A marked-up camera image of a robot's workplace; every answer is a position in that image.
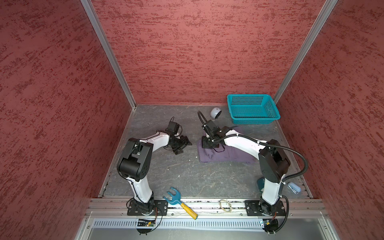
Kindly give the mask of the purple trousers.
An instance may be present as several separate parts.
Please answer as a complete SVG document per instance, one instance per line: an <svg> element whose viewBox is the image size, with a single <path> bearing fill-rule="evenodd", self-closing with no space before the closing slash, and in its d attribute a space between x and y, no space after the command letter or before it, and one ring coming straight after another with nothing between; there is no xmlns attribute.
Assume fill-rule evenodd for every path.
<svg viewBox="0 0 384 240"><path fill-rule="evenodd" d="M222 146L214 149L203 148L202 138L197 141L198 156L201 163L213 162L239 162L246 164L253 164L258 160L247 152L232 146Z"/></svg>

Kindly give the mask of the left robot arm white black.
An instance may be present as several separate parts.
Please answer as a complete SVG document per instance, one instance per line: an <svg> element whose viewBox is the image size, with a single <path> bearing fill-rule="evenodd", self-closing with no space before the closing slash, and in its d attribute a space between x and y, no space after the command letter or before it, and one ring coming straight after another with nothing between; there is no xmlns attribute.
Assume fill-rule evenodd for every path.
<svg viewBox="0 0 384 240"><path fill-rule="evenodd" d="M170 132L157 132L144 139L128 140L119 155L117 172L130 184L134 193L131 203L140 214L150 215L155 210L154 192L147 178L153 152L170 147L171 151L178 155L184 152L185 147L191 145L187 136Z"/></svg>

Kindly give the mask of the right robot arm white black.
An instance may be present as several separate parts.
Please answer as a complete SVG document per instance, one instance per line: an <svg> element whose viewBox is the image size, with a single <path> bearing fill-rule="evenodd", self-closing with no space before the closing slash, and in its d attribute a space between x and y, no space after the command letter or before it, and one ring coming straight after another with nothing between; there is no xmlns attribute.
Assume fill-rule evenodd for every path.
<svg viewBox="0 0 384 240"><path fill-rule="evenodd" d="M265 179L259 211L265 216L273 215L281 198L283 178L291 165L279 142L257 140L227 127L220 129L205 124L202 128L206 132L206 136L203 137L204 147L215 148L222 144L250 154L259 161Z"/></svg>

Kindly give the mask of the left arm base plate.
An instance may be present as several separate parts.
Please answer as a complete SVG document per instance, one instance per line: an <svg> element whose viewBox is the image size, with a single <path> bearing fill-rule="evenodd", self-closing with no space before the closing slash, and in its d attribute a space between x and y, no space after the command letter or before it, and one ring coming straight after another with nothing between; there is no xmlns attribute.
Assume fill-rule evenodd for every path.
<svg viewBox="0 0 384 240"><path fill-rule="evenodd" d="M132 200L128 204L127 215L128 216L165 216L168 211L168 202L165 200L149 201L146 204L140 201Z"/></svg>

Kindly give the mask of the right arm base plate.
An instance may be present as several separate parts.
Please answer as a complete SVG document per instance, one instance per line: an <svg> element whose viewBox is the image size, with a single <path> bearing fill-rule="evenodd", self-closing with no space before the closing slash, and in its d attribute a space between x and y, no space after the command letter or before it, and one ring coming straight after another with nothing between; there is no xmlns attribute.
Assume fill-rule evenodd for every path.
<svg viewBox="0 0 384 240"><path fill-rule="evenodd" d="M258 217L282 217L286 215L286 209L282 201L277 201L274 205L270 205L263 199L260 200L246 200L245 209L247 216Z"/></svg>

